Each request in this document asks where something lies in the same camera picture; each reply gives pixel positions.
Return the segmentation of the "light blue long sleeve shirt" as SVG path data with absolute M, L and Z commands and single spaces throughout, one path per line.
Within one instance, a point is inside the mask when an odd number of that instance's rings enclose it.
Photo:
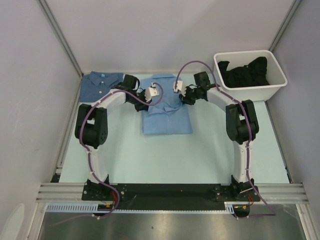
M 141 81 L 143 89 L 152 83 L 162 86 L 164 94 L 160 103 L 142 112 L 142 132 L 144 135 L 187 135 L 193 133 L 188 106 L 182 104 L 174 92 L 176 76 L 158 73 Z

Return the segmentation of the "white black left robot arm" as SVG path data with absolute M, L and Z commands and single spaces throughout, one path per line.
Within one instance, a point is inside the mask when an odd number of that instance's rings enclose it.
M 125 103 L 134 105 L 138 112 L 145 110 L 158 95 L 155 83 L 140 87 L 137 77 L 126 74 L 121 82 L 93 103 L 80 104 L 74 134 L 85 150 L 89 170 L 83 187 L 83 200 L 105 200 L 115 193 L 102 157 L 102 145 L 108 137 L 108 115 Z

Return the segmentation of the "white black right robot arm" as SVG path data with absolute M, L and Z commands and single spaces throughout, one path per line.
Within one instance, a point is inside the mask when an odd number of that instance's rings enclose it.
M 254 180 L 251 178 L 252 143 L 259 132 L 259 123 L 254 103 L 251 100 L 233 98 L 210 83 L 206 72 L 194 74 L 195 85 L 185 85 L 176 80 L 173 91 L 179 93 L 183 104 L 194 105 L 197 100 L 205 100 L 225 112 L 226 133 L 234 147 L 234 167 L 231 184 L 222 194 L 229 194 L 235 201 L 248 201 L 255 195 Z

